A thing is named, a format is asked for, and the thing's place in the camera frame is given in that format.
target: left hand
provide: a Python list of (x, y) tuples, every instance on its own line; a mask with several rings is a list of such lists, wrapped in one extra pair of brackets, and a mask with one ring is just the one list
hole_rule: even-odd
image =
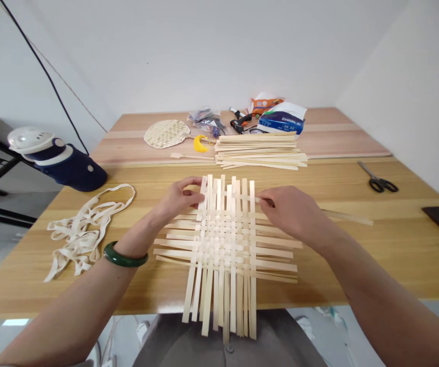
[(196, 176), (186, 177), (183, 180), (173, 183), (162, 200), (160, 200), (158, 205), (155, 206), (151, 212), (168, 224), (188, 206), (197, 209), (198, 204), (204, 200), (204, 195), (192, 190), (184, 190), (184, 188), (188, 185), (200, 187), (201, 183), (202, 177)]

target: white cloth strip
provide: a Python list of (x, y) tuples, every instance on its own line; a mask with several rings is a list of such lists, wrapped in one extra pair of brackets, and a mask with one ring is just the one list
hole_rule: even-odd
[[(99, 197), (108, 191), (117, 191), (124, 187), (130, 187), (133, 191), (132, 196), (126, 203), (108, 202), (93, 207), (99, 200)], [(89, 270), (92, 263), (100, 258), (98, 244), (106, 234), (107, 226), (114, 214), (126, 209), (131, 204), (136, 191), (134, 187), (123, 183), (111, 189), (106, 189), (100, 194), (91, 198), (79, 210), (76, 216), (68, 219), (50, 222), (47, 230), (52, 230), (52, 240), (66, 240), (63, 248), (53, 252), (53, 265), (44, 282), (54, 279), (56, 274), (61, 272), (66, 265), (72, 261), (75, 263), (75, 276), (80, 275), (83, 271)], [(87, 231), (88, 225), (99, 226), (98, 230)]]

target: green jade bracelet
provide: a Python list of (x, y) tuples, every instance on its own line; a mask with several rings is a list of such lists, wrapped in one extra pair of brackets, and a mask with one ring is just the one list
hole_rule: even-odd
[(122, 256), (121, 254), (117, 253), (116, 250), (114, 250), (114, 245), (116, 243), (117, 241), (110, 242), (104, 249), (104, 256), (111, 263), (126, 268), (138, 268), (148, 261), (148, 254), (139, 259)]

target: white helmet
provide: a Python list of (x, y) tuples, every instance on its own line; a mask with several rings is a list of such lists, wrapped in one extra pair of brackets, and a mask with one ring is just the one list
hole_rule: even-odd
[(44, 132), (37, 127), (19, 127), (7, 137), (10, 149), (20, 154), (31, 154), (53, 146), (53, 133)]

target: forearm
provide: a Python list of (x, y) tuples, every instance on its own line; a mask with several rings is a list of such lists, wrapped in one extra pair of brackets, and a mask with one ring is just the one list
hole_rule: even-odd
[(439, 365), (439, 318), (346, 235), (321, 251), (364, 334), (388, 366)]
[[(163, 224), (147, 215), (114, 249), (144, 256)], [(136, 268), (105, 258), (79, 277), (2, 352), (0, 365), (69, 366), (86, 359), (132, 280)]]

